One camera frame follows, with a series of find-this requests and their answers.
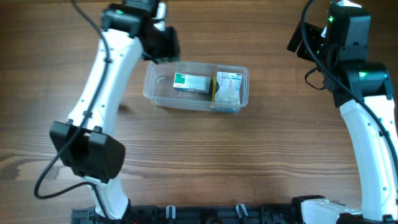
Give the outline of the white green medicine box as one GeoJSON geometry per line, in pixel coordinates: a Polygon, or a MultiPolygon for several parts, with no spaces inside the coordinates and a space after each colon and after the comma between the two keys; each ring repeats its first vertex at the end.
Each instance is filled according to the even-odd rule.
{"type": "Polygon", "coordinates": [[[182,91],[209,93],[210,83],[210,77],[176,73],[173,87],[182,91]]]}

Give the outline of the blue VapoDrops box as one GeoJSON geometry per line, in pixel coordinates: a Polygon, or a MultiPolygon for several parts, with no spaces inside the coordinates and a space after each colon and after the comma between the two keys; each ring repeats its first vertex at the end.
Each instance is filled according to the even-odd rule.
{"type": "Polygon", "coordinates": [[[212,93],[212,97],[211,97],[211,102],[212,102],[211,108],[216,110],[216,111],[222,111],[222,112],[227,112],[227,113],[235,113],[236,112],[236,108],[232,108],[232,106],[237,106],[237,105],[214,102],[215,88],[216,88],[216,75],[215,75],[214,80],[213,80],[213,93],[212,93]]]}

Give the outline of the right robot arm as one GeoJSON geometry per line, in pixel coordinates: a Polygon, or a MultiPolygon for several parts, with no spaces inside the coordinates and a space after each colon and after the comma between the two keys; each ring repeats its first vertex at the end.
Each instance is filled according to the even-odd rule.
{"type": "Polygon", "coordinates": [[[322,196],[296,197],[300,223],[396,223],[397,132],[394,89],[386,66],[368,61],[371,16],[350,1],[332,1],[327,25],[302,14],[287,49],[315,64],[353,144],[361,183],[359,209],[322,196]]]}

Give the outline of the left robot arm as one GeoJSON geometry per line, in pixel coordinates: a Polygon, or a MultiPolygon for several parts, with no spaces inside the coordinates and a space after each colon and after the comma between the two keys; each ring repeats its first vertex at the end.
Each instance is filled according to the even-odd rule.
{"type": "Polygon", "coordinates": [[[99,44],[83,93],[65,122],[54,122],[50,138],[63,164],[87,185],[95,204],[74,209],[72,223],[127,223],[131,203],[119,173],[126,154],[113,138],[116,117],[137,62],[175,62],[176,30],[165,24],[163,1],[110,4],[97,27],[99,44]]]}

